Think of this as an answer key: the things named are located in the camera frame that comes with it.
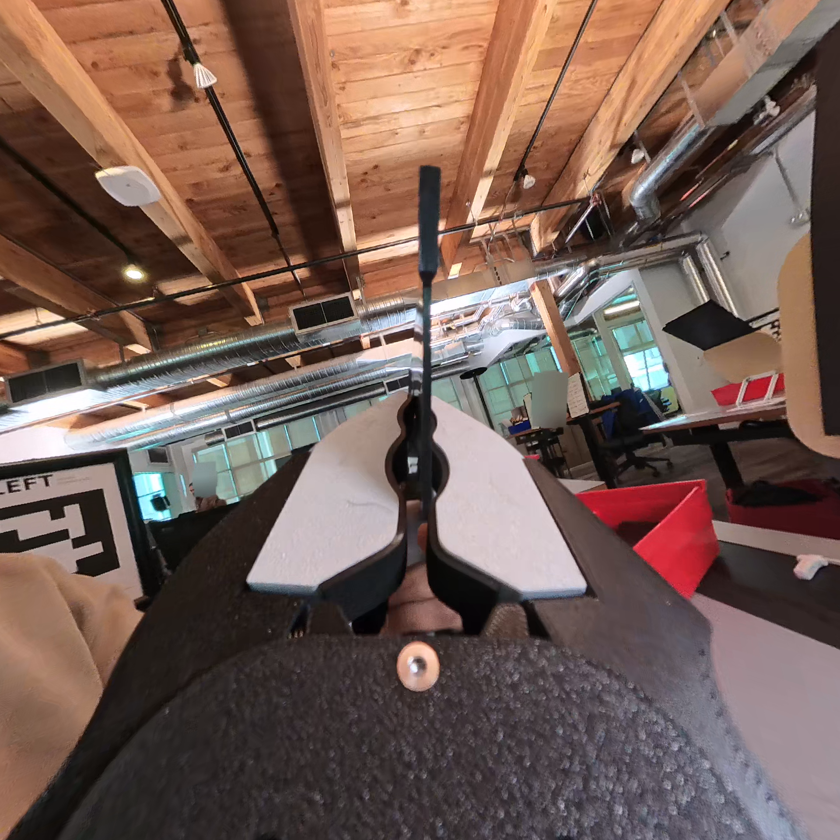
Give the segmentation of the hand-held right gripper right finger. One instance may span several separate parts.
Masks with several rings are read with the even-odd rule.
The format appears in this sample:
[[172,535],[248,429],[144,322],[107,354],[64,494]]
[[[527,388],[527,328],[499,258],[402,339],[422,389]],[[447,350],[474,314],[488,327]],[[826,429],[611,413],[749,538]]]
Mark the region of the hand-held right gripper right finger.
[[500,603],[581,596],[587,582],[524,458],[475,418],[432,397],[437,482],[427,576],[463,622]]

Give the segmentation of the red plastic parts bin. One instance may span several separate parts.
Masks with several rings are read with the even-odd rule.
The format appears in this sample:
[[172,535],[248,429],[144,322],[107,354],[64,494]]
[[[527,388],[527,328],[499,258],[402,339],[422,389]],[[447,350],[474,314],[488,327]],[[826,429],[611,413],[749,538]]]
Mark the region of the red plastic parts bin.
[[578,499],[686,599],[718,558],[703,479],[588,490]]

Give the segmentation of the person's left forearm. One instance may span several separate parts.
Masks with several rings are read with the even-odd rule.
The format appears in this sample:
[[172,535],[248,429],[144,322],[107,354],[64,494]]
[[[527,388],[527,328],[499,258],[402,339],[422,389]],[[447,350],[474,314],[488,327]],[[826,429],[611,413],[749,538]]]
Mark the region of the person's left forearm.
[[142,616],[115,584],[2,554],[2,838],[76,747]]

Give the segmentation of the person's left hand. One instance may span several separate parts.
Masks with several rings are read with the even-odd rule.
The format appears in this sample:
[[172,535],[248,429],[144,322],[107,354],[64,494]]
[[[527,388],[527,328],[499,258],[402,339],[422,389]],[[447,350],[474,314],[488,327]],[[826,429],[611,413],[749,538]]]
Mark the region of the person's left hand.
[[387,602],[380,635],[460,634],[463,629],[460,615],[433,593],[426,564],[415,563]]

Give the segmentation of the blue office chair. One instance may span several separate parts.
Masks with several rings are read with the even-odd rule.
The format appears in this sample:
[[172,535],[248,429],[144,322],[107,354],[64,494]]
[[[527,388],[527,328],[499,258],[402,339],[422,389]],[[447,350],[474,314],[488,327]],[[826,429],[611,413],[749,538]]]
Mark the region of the blue office chair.
[[643,428],[658,422],[655,405],[638,389],[627,389],[614,395],[617,407],[605,413],[602,425],[605,440],[601,450],[611,467],[612,476],[618,479],[630,469],[648,469],[653,476],[659,476],[657,464],[664,464],[668,470],[674,468],[670,458],[665,456],[639,455],[638,452],[659,442],[666,446],[662,437],[645,435]]

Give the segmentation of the ceiling air vent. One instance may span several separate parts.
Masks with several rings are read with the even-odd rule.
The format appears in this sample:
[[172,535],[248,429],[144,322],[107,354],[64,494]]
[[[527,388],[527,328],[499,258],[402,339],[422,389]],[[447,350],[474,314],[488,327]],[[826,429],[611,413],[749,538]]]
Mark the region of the ceiling air vent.
[[288,313],[292,328],[298,335],[318,332],[358,318],[350,292],[290,306]]
[[11,374],[5,383],[6,399],[11,405],[31,403],[84,389],[87,383],[87,367],[82,360],[51,364]]

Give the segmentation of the framed marker sign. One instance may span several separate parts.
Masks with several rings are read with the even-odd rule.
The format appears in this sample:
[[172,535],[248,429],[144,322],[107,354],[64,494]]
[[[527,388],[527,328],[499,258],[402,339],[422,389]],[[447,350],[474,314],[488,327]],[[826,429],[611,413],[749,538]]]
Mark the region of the framed marker sign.
[[121,449],[2,465],[1,552],[54,560],[133,599],[164,579]]

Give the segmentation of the small red bin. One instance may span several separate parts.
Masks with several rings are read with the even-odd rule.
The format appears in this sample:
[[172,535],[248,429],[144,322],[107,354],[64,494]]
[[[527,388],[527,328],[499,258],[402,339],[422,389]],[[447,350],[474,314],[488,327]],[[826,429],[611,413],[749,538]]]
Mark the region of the small red bin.
[[710,392],[715,403],[724,408],[769,403],[784,398],[784,393],[784,374],[776,371],[754,374]]

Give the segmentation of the black board with wooden rim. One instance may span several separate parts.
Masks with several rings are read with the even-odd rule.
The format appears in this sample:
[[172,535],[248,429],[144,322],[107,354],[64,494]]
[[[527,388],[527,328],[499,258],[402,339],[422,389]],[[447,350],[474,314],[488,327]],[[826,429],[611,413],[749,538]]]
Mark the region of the black board with wooden rim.
[[700,351],[729,384],[783,373],[780,342],[712,300],[668,321],[663,331]]
[[793,435],[839,458],[839,26],[816,51],[811,227],[778,279],[786,412]]

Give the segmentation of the small clear stand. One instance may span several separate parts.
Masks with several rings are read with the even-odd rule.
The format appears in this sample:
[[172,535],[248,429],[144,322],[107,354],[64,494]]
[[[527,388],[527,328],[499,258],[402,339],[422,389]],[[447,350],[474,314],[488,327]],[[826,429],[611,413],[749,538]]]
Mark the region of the small clear stand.
[[770,403],[784,396],[784,374],[772,371],[745,377],[741,382],[735,406],[748,403]]

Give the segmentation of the red fabric bag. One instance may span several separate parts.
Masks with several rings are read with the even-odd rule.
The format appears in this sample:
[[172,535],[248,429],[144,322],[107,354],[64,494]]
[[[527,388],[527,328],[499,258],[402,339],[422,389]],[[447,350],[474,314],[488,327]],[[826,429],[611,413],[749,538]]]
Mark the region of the red fabric bag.
[[735,524],[839,539],[839,491],[833,480],[757,480],[728,489],[726,502],[729,521]]

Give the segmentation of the white ceiling access point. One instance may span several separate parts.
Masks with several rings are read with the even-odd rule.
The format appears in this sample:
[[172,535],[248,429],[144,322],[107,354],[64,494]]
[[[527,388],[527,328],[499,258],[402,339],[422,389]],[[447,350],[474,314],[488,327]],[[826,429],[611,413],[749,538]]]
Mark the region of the white ceiling access point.
[[143,169],[121,165],[95,172],[106,194],[125,207],[147,207],[161,200],[161,190]]

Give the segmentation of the black ceiling pipe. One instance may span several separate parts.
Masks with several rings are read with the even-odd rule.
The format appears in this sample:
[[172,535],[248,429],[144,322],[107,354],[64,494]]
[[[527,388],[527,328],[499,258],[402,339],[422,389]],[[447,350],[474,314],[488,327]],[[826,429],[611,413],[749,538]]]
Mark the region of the black ceiling pipe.
[[263,218],[266,221],[266,224],[269,229],[269,234],[275,242],[275,245],[279,249],[280,255],[286,264],[286,268],[290,269],[292,279],[294,279],[297,288],[300,291],[300,294],[302,295],[303,300],[306,301],[308,299],[306,290],[303,286],[301,278],[299,277],[298,271],[292,267],[291,257],[281,239],[277,221],[270,210],[264,193],[259,187],[256,177],[249,165],[245,151],[242,148],[240,142],[238,141],[233,126],[228,119],[226,111],[224,110],[222,102],[220,101],[219,96],[216,93],[215,86],[217,84],[217,77],[210,69],[208,69],[204,65],[196,49],[193,38],[190,36],[189,31],[175,2],[161,1],[161,5],[163,6],[163,9],[175,31],[185,61],[192,67],[196,87],[204,92],[206,100],[208,101],[215,115],[219,127],[224,133],[224,137],[227,141],[227,144],[234,154],[238,167],[241,170],[243,176],[245,177],[248,187],[257,202],[257,205]]

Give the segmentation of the silver air duct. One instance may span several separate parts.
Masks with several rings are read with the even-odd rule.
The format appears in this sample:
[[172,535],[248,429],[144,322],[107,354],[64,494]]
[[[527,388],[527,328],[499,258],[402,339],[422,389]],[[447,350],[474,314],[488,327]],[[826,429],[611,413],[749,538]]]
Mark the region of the silver air duct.
[[[522,283],[514,284],[513,291],[487,288],[434,300],[429,310],[433,371],[461,372],[490,352],[544,334]],[[105,385],[106,396],[137,396],[249,365],[299,359],[287,371],[70,430],[66,445],[84,453],[154,448],[268,413],[315,407],[367,385],[397,382],[402,389],[419,376],[423,312],[417,295],[380,297],[362,303],[359,314],[341,322],[299,330],[288,318],[102,369],[96,382]]]

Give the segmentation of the elbow air duct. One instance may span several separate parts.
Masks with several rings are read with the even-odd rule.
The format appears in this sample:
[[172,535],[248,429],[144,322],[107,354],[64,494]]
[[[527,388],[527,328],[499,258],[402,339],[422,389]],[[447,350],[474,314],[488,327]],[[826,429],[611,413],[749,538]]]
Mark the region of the elbow air duct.
[[663,216],[658,193],[677,174],[681,166],[693,159],[717,126],[692,117],[684,121],[668,140],[666,146],[654,157],[647,169],[633,183],[628,197],[635,221],[626,230],[629,235],[641,235],[669,220],[674,220],[724,185],[731,176],[746,172],[756,162],[775,151],[776,146],[816,108],[817,85],[804,89],[789,108],[769,115],[762,123],[755,123],[755,134],[746,143],[742,136],[732,141],[725,154],[736,151],[718,170],[716,177],[699,180],[679,200],[671,215]]

